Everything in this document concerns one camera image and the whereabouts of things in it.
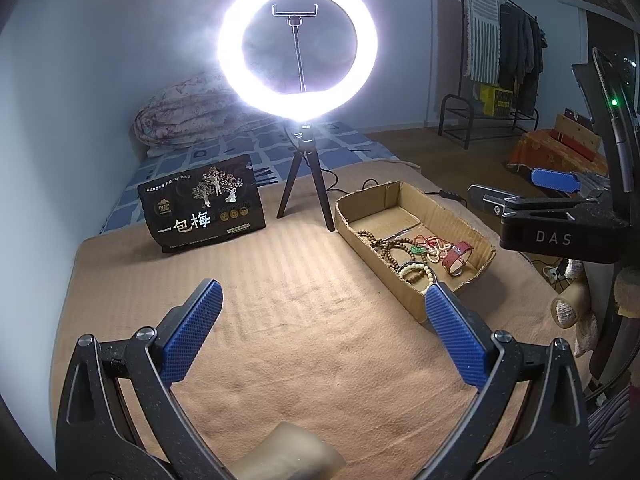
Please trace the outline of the right hand white glove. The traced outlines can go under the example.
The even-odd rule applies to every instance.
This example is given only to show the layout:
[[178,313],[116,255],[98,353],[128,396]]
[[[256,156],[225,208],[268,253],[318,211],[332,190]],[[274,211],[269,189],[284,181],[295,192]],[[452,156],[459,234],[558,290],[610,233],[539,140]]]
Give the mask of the right hand white glove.
[[[584,264],[580,260],[568,260],[565,276],[570,279],[570,286],[551,301],[550,313],[559,328],[574,327],[574,357],[580,358],[597,347],[599,324],[591,307]],[[614,300],[617,313],[623,318],[639,318],[639,285],[638,266],[623,268],[615,279]]]

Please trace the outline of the left hand white glove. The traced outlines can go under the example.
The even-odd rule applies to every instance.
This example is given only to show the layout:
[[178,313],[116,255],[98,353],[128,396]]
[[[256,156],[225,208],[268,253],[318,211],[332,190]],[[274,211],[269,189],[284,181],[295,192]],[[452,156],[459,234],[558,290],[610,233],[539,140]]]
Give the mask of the left hand white glove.
[[290,422],[280,422],[227,468],[240,480],[314,480],[332,479],[345,466],[344,457],[316,434]]

